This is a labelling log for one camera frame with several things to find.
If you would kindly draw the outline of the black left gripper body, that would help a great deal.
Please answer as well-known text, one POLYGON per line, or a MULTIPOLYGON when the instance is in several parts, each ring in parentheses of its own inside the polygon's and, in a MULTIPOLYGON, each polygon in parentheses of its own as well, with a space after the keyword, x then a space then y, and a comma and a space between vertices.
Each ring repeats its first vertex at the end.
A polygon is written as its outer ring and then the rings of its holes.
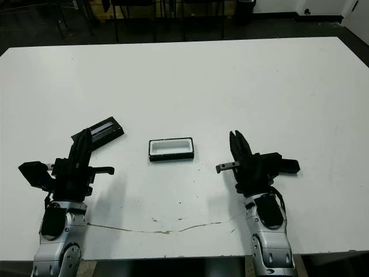
POLYGON ((83 202, 92 194, 90 184, 94 183, 95 175, 113 175, 113 167, 91 167, 90 158, 57 158, 53 164, 47 164, 47 171, 53 176, 51 183, 54 201, 83 202))

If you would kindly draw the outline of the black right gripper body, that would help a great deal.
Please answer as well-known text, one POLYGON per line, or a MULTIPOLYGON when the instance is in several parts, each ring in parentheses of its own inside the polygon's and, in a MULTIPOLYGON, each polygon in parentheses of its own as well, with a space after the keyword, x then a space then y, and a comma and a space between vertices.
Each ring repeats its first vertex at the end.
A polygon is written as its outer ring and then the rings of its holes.
POLYGON ((282 156, 277 153, 238 155, 234 162, 216 165, 217 173, 232 170, 236 180, 235 189, 244 197, 266 193, 273 179, 279 175, 282 156))

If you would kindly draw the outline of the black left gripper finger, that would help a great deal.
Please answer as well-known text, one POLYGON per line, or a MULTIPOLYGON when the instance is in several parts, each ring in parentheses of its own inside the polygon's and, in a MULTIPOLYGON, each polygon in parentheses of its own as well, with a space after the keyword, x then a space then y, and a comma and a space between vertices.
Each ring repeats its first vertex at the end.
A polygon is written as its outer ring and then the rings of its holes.
POLYGON ((85 162, 91 156, 92 135, 89 129, 84 129, 77 139, 77 160, 85 162))
POLYGON ((73 143, 69 152, 69 159, 76 159, 80 156, 82 150, 85 147, 86 140, 86 130, 82 130, 79 133, 73 135, 73 143))

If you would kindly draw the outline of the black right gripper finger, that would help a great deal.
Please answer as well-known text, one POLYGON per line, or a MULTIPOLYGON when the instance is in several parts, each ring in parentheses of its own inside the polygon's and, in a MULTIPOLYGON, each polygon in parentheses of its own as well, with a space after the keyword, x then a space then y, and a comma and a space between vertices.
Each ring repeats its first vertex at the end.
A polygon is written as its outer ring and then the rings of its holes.
POLYGON ((244 151, 243 151, 243 164, 246 164, 248 160, 252 157, 253 153, 251 151, 251 148, 245 139, 244 141, 244 151))
POLYGON ((229 133, 231 154, 236 162, 243 166, 244 137, 239 131, 229 133))

